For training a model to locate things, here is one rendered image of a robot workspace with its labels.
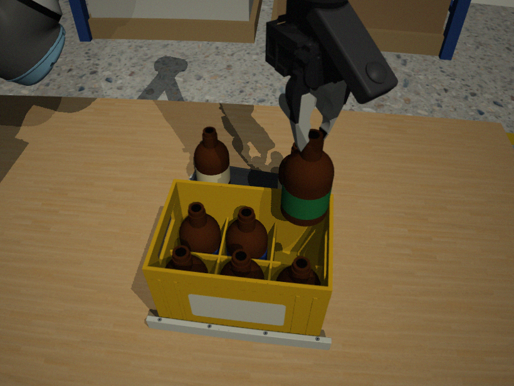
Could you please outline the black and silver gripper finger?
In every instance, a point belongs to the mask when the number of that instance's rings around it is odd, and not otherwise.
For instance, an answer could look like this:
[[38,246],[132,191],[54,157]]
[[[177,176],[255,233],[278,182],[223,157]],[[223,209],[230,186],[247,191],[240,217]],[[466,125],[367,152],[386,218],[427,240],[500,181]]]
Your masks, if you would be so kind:
[[337,83],[327,83],[318,87],[317,91],[310,88],[310,93],[317,98],[316,108],[322,114],[323,120],[319,131],[325,140],[330,133],[338,115],[350,95],[350,89],[343,78]]
[[306,64],[303,68],[292,71],[285,93],[278,100],[280,108],[290,120],[293,138],[299,151],[303,151],[310,141],[310,116],[317,102],[317,98],[310,93],[310,87],[304,82],[305,67]]

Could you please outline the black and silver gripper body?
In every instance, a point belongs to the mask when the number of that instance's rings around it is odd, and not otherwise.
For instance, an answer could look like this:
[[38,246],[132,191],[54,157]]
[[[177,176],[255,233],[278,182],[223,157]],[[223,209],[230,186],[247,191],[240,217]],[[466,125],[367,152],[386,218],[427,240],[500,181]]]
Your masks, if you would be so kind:
[[306,16],[314,4],[343,1],[347,0],[286,0],[286,14],[266,22],[265,61],[283,77],[306,64],[303,79],[313,91],[337,83],[342,76]]

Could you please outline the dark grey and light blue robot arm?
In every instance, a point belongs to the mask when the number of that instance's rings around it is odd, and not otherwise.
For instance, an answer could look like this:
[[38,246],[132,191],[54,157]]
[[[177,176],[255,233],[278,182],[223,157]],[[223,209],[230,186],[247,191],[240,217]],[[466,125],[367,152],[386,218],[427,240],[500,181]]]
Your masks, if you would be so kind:
[[[0,0],[0,78],[31,86],[47,76],[65,43],[62,15],[59,0]],[[314,4],[306,19],[359,104],[397,86],[348,0]]]

